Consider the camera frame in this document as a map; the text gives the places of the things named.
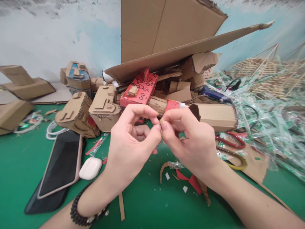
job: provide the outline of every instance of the plastic scrap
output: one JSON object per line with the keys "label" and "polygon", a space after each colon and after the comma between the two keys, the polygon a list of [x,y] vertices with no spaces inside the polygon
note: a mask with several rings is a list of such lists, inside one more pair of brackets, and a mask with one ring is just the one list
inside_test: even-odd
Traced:
{"label": "plastic scrap", "polygon": [[104,133],[101,138],[95,143],[95,145],[86,153],[86,155],[95,156],[96,152],[106,140],[108,135],[109,133]]}

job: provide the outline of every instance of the wrist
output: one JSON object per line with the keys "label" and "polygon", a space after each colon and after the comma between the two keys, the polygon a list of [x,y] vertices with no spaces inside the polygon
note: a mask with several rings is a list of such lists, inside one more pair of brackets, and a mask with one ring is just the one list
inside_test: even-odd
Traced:
{"label": "wrist", "polygon": [[121,192],[105,171],[82,194],[78,201],[78,213],[91,217],[101,212]]}

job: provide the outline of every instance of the green table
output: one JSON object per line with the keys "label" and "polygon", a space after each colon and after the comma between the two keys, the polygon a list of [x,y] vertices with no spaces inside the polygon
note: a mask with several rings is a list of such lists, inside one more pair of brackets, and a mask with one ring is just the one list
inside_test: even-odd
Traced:
{"label": "green table", "polygon": [[[64,105],[38,105],[35,110],[59,109]],[[45,137],[49,123],[23,135],[7,134],[0,136],[1,146],[1,227],[38,228],[57,211],[52,213],[25,215],[23,210],[42,178],[54,141]],[[87,139],[86,151],[98,138]],[[96,157],[108,154],[110,137],[98,150]],[[142,171],[123,193],[125,221],[121,222],[119,200],[115,198],[110,205],[109,215],[92,228],[244,228],[243,224],[226,201],[212,190],[209,191],[211,206],[207,207],[203,195],[196,194],[187,181],[178,181],[173,170],[165,168],[163,182],[159,183],[160,168],[164,162],[174,161],[175,157],[166,144],[158,146],[158,154],[151,155]],[[82,164],[88,158],[83,156]],[[191,173],[183,169],[187,177]],[[243,173],[240,176],[263,190]],[[88,183],[79,180],[72,185],[63,206],[72,201]],[[296,214],[305,220],[305,185],[296,177],[280,168],[278,172],[268,171],[264,185],[280,197]],[[184,193],[183,186],[188,187]]]}

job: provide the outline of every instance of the red paper scrap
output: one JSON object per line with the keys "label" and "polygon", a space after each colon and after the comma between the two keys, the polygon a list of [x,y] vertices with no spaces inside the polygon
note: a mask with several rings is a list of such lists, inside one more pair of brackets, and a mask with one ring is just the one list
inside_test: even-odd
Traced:
{"label": "red paper scrap", "polygon": [[201,195],[201,188],[199,186],[197,178],[194,175],[191,176],[188,182],[191,184],[191,186],[193,186],[193,188],[198,192],[198,194]]}
{"label": "red paper scrap", "polygon": [[182,173],[180,173],[178,169],[176,169],[176,173],[177,173],[177,177],[178,177],[180,180],[189,180],[189,178],[187,178],[187,177],[184,176]]}

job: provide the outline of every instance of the blue painted wall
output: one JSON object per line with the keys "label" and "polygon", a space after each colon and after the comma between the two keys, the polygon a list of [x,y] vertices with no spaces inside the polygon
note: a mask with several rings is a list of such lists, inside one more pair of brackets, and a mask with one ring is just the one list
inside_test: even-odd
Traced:
{"label": "blue painted wall", "polygon": [[228,70],[230,66],[251,58],[265,49],[280,43],[278,54],[305,41],[305,3],[290,1],[215,1],[228,15],[217,35],[253,24],[275,20],[268,29],[251,33],[233,41],[214,52],[222,53],[217,70]]}

